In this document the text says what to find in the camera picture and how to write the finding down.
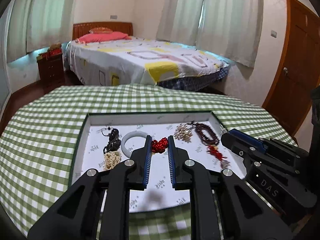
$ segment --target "table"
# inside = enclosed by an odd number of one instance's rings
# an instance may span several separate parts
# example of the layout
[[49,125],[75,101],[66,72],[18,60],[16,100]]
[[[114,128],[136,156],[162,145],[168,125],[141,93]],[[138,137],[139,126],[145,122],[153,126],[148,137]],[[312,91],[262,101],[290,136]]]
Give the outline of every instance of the table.
[[[87,113],[212,110],[228,129],[296,145],[264,109],[240,99],[157,86],[62,86],[25,105],[0,137],[0,202],[26,236],[67,190]],[[130,239],[190,239],[189,204],[130,214]]]

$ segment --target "door handle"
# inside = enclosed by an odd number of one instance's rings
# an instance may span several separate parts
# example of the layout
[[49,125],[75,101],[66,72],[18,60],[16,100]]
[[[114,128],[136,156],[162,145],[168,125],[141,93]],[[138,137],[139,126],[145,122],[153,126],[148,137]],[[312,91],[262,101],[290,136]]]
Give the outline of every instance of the door handle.
[[284,68],[283,68],[283,72],[284,72],[284,75],[287,76],[288,73],[289,73],[289,70],[288,70],[286,67],[284,67]]

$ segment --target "blue checkered bed skirt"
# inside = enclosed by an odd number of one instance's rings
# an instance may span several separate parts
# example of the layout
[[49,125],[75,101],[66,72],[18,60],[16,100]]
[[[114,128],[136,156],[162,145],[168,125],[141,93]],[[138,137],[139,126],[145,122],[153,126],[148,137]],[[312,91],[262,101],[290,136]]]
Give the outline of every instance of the blue checkered bed skirt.
[[169,89],[199,91],[228,75],[230,67],[225,67],[216,73],[201,77],[184,77],[158,82],[158,86]]

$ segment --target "curtain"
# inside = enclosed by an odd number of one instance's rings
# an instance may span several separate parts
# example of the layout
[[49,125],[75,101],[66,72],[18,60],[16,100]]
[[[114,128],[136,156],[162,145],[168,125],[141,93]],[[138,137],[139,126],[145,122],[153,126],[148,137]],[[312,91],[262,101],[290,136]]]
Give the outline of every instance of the curtain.
[[253,67],[263,0],[204,0],[196,46]]
[[6,8],[0,18],[0,120],[5,109],[8,96],[10,95],[8,76],[5,65],[5,23],[7,21],[9,6]]
[[203,0],[166,0],[157,39],[196,44]]
[[15,0],[9,22],[7,62],[72,39],[74,0]]
[[10,16],[7,37],[7,62],[12,62],[27,53],[26,36],[32,0],[15,0]]

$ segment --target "pink pillow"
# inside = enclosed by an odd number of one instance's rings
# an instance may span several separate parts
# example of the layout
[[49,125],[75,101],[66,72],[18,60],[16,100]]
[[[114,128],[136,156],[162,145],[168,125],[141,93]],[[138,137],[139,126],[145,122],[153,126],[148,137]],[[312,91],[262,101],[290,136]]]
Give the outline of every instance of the pink pillow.
[[77,43],[87,44],[90,42],[102,42],[102,41],[117,41],[117,40],[131,40],[127,33],[112,32],[112,33],[88,33],[79,39],[76,39]]

